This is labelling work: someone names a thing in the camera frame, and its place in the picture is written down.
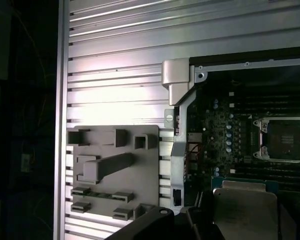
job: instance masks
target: wire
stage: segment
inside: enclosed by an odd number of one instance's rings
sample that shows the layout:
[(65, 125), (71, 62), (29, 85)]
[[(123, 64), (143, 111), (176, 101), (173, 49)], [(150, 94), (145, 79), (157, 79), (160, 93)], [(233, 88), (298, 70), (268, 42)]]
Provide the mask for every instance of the wire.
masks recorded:
[(41, 217), (39, 217), (37, 215), (37, 208), (38, 206), (40, 205), (40, 203), (45, 199), (46, 196), (43, 196), (39, 201), (38, 203), (36, 204), (36, 206), (34, 207), (34, 210), (33, 210), (33, 215), (38, 218), (51, 232), (53, 232), (52, 228), (49, 226), (48, 223), (46, 223)]
[(196, 147), (198, 147), (198, 146), (199, 146), (199, 144), (195, 145), (190, 151), (188, 151), (187, 156), (189, 154), (191, 154), (196, 149)]
[[(31, 43), (32, 43), (32, 46), (33, 46), (33, 49), (34, 49), (34, 52), (39, 60), (39, 63), (40, 63), (40, 66), (42, 68), (42, 73), (43, 73), (43, 81), (44, 81), (44, 86), (47, 87), (47, 77), (48, 76), (51, 76), (52, 74), (47, 74), (46, 73), (46, 70), (45, 70), (45, 66), (43, 64), (43, 61), (42, 61), (42, 58), (40, 56), (40, 53), (38, 51), (38, 48), (37, 48), (37, 45), (34, 41), (34, 39), (32, 38), (32, 36), (30, 35), (26, 25), (24, 24), (24, 22), (22, 21), (20, 15), (18, 14), (18, 12), (14, 9), (14, 12), (15, 12), (15, 15), (16, 17), (19, 19), (19, 22), (21, 23), (26, 35), (29, 37)], [(46, 101), (47, 101), (47, 94), (44, 95), (44, 101), (43, 101), (43, 104), (42, 104), (42, 108), (41, 108), (41, 112), (40, 112), (40, 116), (39, 116), (39, 120), (38, 120), (38, 126), (40, 125), (40, 122), (41, 122), (41, 119), (42, 119), (42, 115), (43, 115), (43, 112), (44, 112), (44, 109), (45, 109), (45, 105), (46, 105)]]

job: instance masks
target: circuit board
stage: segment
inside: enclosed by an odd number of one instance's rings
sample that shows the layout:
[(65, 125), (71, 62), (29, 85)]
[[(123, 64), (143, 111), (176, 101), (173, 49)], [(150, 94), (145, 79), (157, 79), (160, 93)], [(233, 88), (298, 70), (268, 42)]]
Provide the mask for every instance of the circuit board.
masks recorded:
[(211, 177), (220, 176), (300, 191), (300, 97), (289, 94), (199, 89), (188, 108), (185, 183), (209, 191)]

